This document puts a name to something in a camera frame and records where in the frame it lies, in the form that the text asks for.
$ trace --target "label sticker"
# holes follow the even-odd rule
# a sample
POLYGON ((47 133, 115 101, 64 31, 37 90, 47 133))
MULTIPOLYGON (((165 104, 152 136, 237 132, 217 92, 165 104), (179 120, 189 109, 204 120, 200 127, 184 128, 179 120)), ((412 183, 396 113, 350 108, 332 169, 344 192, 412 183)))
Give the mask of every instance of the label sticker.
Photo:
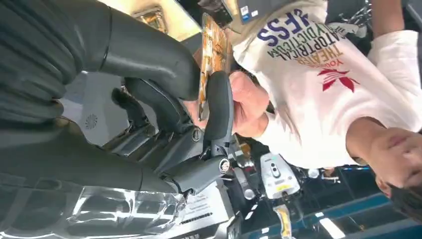
POLYGON ((249 20, 249 14, 243 16, 242 19, 243 19, 243 21, 248 21, 249 20))
POLYGON ((243 15, 248 14, 248 13, 249 13, 249 8, 248 8, 248 6, 244 6, 244 7, 242 7, 242 8, 240 9, 240 13, 242 13, 242 16, 243 16, 243 15))
POLYGON ((255 10, 255 11, 251 12, 251 16, 252 16, 252 17, 254 17, 254 16, 256 16, 256 15, 258 15, 258 10, 255 10))

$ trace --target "long sleeve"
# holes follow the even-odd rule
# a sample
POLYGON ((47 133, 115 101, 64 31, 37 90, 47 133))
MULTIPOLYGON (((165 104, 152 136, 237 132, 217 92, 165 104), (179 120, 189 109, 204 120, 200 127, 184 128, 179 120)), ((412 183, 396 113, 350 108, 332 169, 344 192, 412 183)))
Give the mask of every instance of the long sleeve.
POLYGON ((396 31, 376 38, 368 58, 412 106, 420 104, 417 32, 396 31))

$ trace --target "dark hair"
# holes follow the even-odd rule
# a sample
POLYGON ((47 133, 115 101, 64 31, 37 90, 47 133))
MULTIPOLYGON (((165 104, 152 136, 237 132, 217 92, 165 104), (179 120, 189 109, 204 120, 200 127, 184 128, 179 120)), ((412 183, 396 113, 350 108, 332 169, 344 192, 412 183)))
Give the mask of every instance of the dark hair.
POLYGON ((390 185, 391 201, 402 214, 422 224, 422 184, 410 188, 390 185))

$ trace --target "ear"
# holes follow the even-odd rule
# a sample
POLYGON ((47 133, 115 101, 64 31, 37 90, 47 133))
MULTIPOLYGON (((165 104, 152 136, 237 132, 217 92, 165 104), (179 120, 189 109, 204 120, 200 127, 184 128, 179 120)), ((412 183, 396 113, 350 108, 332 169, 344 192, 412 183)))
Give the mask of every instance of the ear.
POLYGON ((384 182, 380 177, 375 177, 375 182, 378 185, 378 188, 385 194, 387 198, 391 198, 391 188, 386 182, 384 182))

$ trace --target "ceiling light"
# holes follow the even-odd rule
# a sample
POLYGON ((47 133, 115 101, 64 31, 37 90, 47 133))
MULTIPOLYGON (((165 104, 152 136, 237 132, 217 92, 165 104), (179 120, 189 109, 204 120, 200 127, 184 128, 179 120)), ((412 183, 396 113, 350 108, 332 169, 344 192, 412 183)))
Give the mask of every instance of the ceiling light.
POLYGON ((324 213, 315 213, 315 216, 316 216, 317 218, 320 218, 320 217, 323 217, 323 216, 324 216, 324 213))
POLYGON ((249 212, 248 215, 246 215, 245 220, 248 220, 252 216, 253 212, 249 212))
POLYGON ((319 221, 321 225, 327 230, 333 239, 340 239, 346 235, 338 228, 330 219, 323 218, 319 221))

